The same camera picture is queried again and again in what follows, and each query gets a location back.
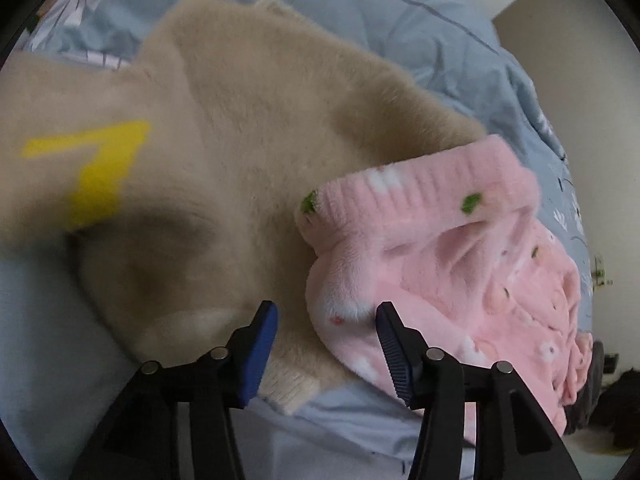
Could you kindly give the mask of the dark grey folded garment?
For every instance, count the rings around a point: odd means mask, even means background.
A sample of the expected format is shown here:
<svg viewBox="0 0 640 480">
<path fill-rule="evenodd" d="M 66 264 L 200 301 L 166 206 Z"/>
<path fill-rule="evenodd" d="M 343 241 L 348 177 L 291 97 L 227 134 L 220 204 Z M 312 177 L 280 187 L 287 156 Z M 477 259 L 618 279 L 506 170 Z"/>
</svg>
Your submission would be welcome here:
<svg viewBox="0 0 640 480">
<path fill-rule="evenodd" d="M 578 392 L 576 402 L 564 408 L 566 416 L 564 434 L 574 434 L 577 430 L 588 426 L 602 388 L 604 356 L 604 345 L 600 340 L 596 340 L 592 347 L 592 360 L 586 383 Z"/>
</svg>

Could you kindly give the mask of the grey-blue floral duvet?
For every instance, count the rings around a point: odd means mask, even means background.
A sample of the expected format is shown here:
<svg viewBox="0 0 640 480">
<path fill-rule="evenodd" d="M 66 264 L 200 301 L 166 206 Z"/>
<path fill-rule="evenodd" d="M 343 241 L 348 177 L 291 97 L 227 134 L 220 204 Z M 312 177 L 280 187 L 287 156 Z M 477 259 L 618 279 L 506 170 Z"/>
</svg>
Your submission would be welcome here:
<svg viewBox="0 0 640 480">
<path fill-rule="evenodd" d="M 121 68 L 178 0 L 58 0 L 20 48 Z M 254 0 L 236 0 L 251 2 Z M 580 274 L 591 326 L 590 255 L 566 153 L 533 81 L 469 0 L 283 0 L 334 34 L 408 70 L 421 87 L 506 139 L 536 172 L 541 222 Z M 1 418 L 40 479 L 65 479 L 134 368 L 80 296 L 60 242 L 1 261 Z"/>
</svg>

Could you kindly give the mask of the pink fleece floral garment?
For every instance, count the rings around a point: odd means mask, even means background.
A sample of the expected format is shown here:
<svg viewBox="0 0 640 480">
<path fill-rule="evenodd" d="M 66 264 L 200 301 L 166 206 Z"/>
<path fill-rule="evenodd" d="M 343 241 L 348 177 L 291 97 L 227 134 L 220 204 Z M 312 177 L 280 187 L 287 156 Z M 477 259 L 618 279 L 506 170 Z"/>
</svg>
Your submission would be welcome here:
<svg viewBox="0 0 640 480">
<path fill-rule="evenodd" d="M 308 194 L 296 222 L 316 253 L 306 305 L 322 344 L 385 392 L 376 308 L 460 362 L 512 363 L 555 430 L 585 385 L 574 260 L 537 217 L 536 176 L 498 136 L 378 166 Z"/>
</svg>

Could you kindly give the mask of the beige fuzzy sweater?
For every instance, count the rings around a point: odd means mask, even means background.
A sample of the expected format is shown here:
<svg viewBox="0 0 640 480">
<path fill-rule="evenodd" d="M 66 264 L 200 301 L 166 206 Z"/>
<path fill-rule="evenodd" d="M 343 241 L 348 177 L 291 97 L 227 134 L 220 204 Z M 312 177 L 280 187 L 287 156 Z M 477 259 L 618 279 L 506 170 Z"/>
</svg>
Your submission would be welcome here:
<svg viewBox="0 0 640 480">
<path fill-rule="evenodd" d="M 167 366 L 274 301 L 260 391 L 292 413 L 354 380 L 307 313 L 304 197 L 485 133 L 280 0 L 180 0 L 119 70 L 32 52 L 6 61 L 1 249 L 65 238 L 115 339 Z"/>
</svg>

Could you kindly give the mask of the black clothes pile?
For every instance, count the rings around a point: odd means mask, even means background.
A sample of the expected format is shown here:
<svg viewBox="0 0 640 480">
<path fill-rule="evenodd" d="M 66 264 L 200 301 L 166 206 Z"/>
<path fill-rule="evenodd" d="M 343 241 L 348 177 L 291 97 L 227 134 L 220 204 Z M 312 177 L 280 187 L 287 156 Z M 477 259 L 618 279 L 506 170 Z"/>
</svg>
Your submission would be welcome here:
<svg viewBox="0 0 640 480">
<path fill-rule="evenodd" d="M 608 428 L 613 446 L 628 450 L 639 445 L 639 372 L 627 370 L 600 395 L 590 424 Z"/>
</svg>

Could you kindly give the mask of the wall power socket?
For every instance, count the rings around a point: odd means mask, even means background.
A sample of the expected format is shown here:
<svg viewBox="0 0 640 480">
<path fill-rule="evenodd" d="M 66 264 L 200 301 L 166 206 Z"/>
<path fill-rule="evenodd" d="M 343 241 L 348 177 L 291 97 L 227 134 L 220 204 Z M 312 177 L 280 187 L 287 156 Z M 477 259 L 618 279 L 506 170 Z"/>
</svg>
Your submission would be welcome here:
<svg viewBox="0 0 640 480">
<path fill-rule="evenodd" d="M 599 254 L 593 257 L 591 266 L 591 288 L 593 292 L 614 284 L 612 278 L 606 273 L 603 257 Z"/>
</svg>

